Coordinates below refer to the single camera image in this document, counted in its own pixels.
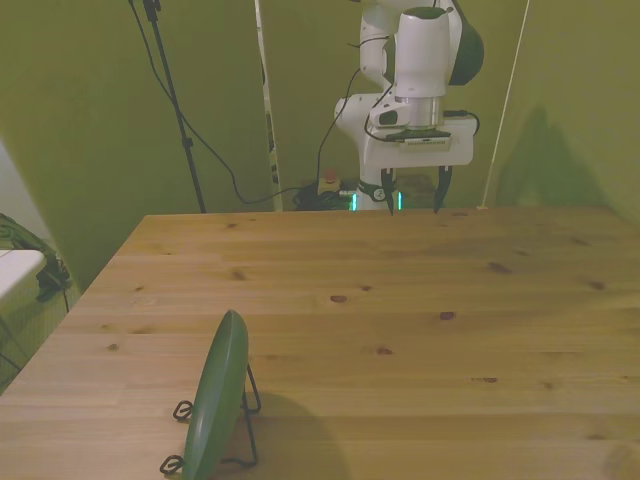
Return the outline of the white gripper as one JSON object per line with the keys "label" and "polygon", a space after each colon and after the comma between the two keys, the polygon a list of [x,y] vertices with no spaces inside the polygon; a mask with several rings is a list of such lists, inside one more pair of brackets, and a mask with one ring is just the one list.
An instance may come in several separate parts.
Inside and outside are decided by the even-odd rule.
{"label": "white gripper", "polygon": [[394,194],[397,190],[395,171],[385,168],[439,167],[438,185],[434,194],[433,211],[444,205],[452,181],[451,166],[468,165],[474,156],[475,119],[473,117],[445,118],[441,131],[449,132],[446,144],[437,140],[426,143],[409,140],[403,143],[381,142],[364,135],[363,165],[381,171],[384,202],[391,215],[395,212]]}

